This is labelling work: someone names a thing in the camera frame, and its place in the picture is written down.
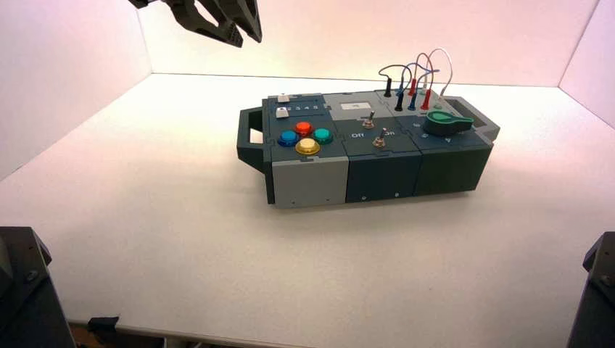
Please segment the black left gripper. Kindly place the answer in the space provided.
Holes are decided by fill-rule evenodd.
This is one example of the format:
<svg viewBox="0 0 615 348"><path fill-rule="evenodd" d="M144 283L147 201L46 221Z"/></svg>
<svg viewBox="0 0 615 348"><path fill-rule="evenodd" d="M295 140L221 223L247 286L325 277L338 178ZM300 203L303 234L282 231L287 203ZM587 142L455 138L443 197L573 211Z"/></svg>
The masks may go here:
<svg viewBox="0 0 615 348"><path fill-rule="evenodd" d="M137 9L142 9L156 2L156 0L128 1ZM232 20L223 11L219 1L199 0L198 3L216 19L217 24L210 22L199 13L195 1L169 0L165 3L170 7L176 22L188 31L241 48L243 38L237 29L236 25L238 25L256 42L262 42L263 32L257 0L230 0L230 17Z"/></svg>

